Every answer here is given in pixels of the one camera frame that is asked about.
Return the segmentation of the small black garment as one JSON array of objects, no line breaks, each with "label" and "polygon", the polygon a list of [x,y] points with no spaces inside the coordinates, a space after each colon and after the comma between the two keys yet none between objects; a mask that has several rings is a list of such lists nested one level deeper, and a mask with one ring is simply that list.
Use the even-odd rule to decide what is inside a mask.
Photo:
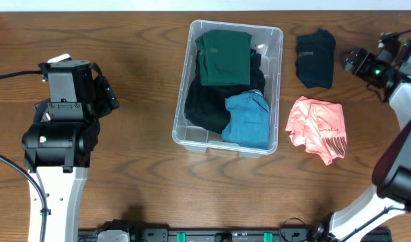
[{"label": "small black garment", "polygon": [[335,47],[336,40],[327,30],[297,37],[296,76],[306,88],[332,87]]}]

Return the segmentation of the pink printed shirt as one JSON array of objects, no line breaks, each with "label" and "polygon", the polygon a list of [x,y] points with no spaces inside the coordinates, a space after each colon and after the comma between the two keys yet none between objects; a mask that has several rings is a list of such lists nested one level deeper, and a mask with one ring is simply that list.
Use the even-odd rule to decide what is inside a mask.
[{"label": "pink printed shirt", "polygon": [[347,135],[342,105],[305,96],[291,108],[285,130],[294,146],[320,156],[325,165],[347,153]]}]

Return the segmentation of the large black garment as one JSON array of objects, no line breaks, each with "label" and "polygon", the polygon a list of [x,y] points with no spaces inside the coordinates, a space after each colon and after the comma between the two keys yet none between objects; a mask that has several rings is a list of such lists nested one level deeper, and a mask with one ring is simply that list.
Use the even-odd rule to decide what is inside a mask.
[{"label": "large black garment", "polygon": [[230,113],[225,100],[251,89],[264,92],[265,78],[260,70],[262,55],[250,51],[250,84],[203,86],[200,79],[199,60],[195,60],[195,78],[190,84],[186,97],[184,113],[187,120],[196,126],[221,134],[230,121]]}]

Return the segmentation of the blue cloth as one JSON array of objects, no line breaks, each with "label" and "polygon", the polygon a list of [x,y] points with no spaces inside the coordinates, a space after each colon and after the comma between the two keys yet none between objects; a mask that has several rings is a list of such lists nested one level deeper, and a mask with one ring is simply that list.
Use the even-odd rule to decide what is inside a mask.
[{"label": "blue cloth", "polygon": [[265,149],[269,139],[270,108],[258,89],[251,89],[225,99],[230,121],[222,131],[222,139],[241,147]]}]

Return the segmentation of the dark green camisole top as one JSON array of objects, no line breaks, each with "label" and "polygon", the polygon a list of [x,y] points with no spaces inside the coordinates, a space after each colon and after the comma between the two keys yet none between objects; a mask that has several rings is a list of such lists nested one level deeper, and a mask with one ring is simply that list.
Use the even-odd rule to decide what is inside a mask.
[{"label": "dark green camisole top", "polygon": [[195,40],[200,82],[204,86],[250,84],[250,45],[247,32],[210,30]]}]

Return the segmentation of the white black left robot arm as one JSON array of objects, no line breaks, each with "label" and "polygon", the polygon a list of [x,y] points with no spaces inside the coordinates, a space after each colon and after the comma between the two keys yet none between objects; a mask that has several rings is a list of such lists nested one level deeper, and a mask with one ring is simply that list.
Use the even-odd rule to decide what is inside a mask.
[{"label": "white black left robot arm", "polygon": [[34,106],[34,121],[22,138],[24,164],[32,178],[28,240],[76,241],[99,119],[119,102],[95,63],[62,54],[39,68],[50,97]]}]

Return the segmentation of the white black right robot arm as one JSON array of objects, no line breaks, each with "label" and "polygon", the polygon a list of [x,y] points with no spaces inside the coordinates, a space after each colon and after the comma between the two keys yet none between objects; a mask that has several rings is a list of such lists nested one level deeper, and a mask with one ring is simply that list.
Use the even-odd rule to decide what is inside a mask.
[{"label": "white black right robot arm", "polygon": [[383,33],[379,54],[364,48],[344,53],[344,68],[378,89],[396,113],[400,133],[376,163],[369,188],[320,223],[311,241],[391,241],[381,225],[411,213],[411,40]]}]

